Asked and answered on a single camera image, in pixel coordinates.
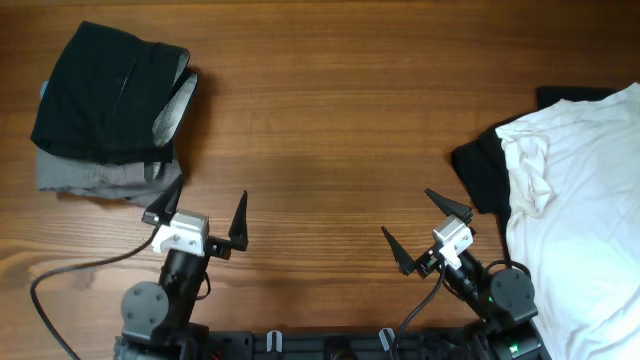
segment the gray fabric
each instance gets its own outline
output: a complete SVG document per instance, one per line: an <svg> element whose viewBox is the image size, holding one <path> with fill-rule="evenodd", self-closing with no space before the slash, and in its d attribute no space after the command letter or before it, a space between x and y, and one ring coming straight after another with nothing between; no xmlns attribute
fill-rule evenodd
<svg viewBox="0 0 640 360"><path fill-rule="evenodd" d="M147 181L145 167L153 169L154 166L159 169L157 176ZM40 149L36 157L36 178L40 191L125 199L142 206L157 199L181 173L178 160L146 166L143 163L101 165L62 158Z"/></svg>
<svg viewBox="0 0 640 360"><path fill-rule="evenodd" d="M198 75L192 73L154 121L152 131L156 146L164 146L173 139L197 84Z"/></svg>

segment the white t-shirt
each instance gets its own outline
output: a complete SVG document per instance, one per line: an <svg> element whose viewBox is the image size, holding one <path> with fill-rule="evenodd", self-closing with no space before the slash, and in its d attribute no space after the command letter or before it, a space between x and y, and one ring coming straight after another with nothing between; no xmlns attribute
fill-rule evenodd
<svg viewBox="0 0 640 360"><path fill-rule="evenodd" d="M640 85L560 101L496 129L553 359L640 359Z"/></svg>

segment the wooden table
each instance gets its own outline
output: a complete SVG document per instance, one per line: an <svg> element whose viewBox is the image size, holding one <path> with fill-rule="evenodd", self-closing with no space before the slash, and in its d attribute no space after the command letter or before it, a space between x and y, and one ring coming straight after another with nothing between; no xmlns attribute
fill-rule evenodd
<svg viewBox="0 0 640 360"><path fill-rule="evenodd" d="M380 226L414 256L430 246L443 215L422 191L468 203L450 152L534 109L536 86L638 80L639 15L546 1L0 9L0 358L64 359L30 281L120 254L151 231L140 208L36 191L38 92L80 21L191 51L201 83L179 134L180 205L224 235L250 194L249 249L211 261L213 293L192 320L262 332L398 326L436 279L397 273ZM474 225L473 252L500 258L494 216ZM145 251L58 276L42 283L42 303L83 358L111 358L124 291L156 280L161 264ZM412 327L472 319L443 291Z"/></svg>

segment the black cable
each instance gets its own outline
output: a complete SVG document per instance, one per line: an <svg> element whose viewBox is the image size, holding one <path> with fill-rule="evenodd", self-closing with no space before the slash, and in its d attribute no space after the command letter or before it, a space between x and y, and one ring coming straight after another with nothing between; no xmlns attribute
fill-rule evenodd
<svg viewBox="0 0 640 360"><path fill-rule="evenodd" d="M209 281L209 274L204 273L204 279L207 281L207 293L204 295L196 296L196 300L202 300L211 294L211 281Z"/></svg>
<svg viewBox="0 0 640 360"><path fill-rule="evenodd" d="M69 344L67 344L67 342L64 341L64 339L62 338L60 333L56 330L56 328L51 323L51 320L49 320L49 317L44 312L44 309L42 308L42 305L40 305L40 300L38 300L38 295L36 293L36 287L38 287L38 284L40 284L40 282L42 280L47 279L47 278L49 278L49 277L51 277L53 275L58 275L58 274L62 274L62 273L70 272L70 271L82 270L82 269L86 269L86 268L90 268L90 267L97 267L97 266L112 264L114 262L118 262L120 260L124 260L126 258L129 258L129 257L139 253L140 251L144 250L147 246L149 246L151 244L151 241L153 240L153 237L155 236L157 231L158 231L157 228L154 229L153 233L151 234L151 237L149 237L149 239L147 241L145 241L142 245L140 245L137 248L129 251L126 254L114 256L112 258L105 259L105 260L93 261L93 262L88 262L88 263L84 263L84 264L63 266L61 268L49 270L49 271L45 272L44 274L38 276L31 283L31 289L29 290L29 292L31 293L31 301L33 301L33 306L35 306L36 310L38 311L38 314L40 315L40 318L42 319L42 322L47 326L47 329L49 329L49 331L51 332L51 335L53 335L53 337L56 339L56 341L58 341L60 346L67 352L67 354L69 354L69 356L72 359L79 360L80 357L78 356L78 354L76 354L71 349Z"/></svg>
<svg viewBox="0 0 640 360"><path fill-rule="evenodd" d="M523 273L525 273L529 279L531 279L531 272L529 271L529 268L527 268L525 265L517 262L517 261L506 261L506 260L496 260L494 262L492 262L491 264L487 265L486 268L484 268L485 273L489 274L489 269L491 269L492 267L496 266L496 265L509 265L511 264L512 267L521 270Z"/></svg>
<svg viewBox="0 0 640 360"><path fill-rule="evenodd" d="M444 285L444 288L449 290L449 292L451 293L451 295L455 296L456 298L458 298L458 300L460 301L465 301L464 298L462 296L460 296L460 294L458 294L457 291L453 290L451 288L451 286L449 284L447 284L446 282L443 282L442 285Z"/></svg>
<svg viewBox="0 0 640 360"><path fill-rule="evenodd" d="M413 320L413 318L416 317L416 315L418 315L418 313L420 313L420 311L422 311L422 309L425 306L427 306L427 304L431 301L431 299L433 299L433 297L436 296L436 294L438 293L438 290L440 290L440 286L442 286L442 283L444 282L444 274L446 272L447 272L447 267L446 265L444 265L444 267L442 268L442 271L440 272L440 277L438 278L436 285L433 287L429 295L427 295L427 297L424 298L424 300L422 300L422 302L418 304L418 306L416 306L415 309L413 309L413 311L409 314L409 316L407 316L407 318L404 319L404 321L400 325L400 328L398 328L398 332L395 334L395 337L393 339L393 344L391 344L391 353L390 353L391 360L396 359L395 355L396 355L396 350L398 348L398 339L400 339L400 336L402 336L402 333L405 331L407 326L409 326L409 323L411 322L411 320Z"/></svg>

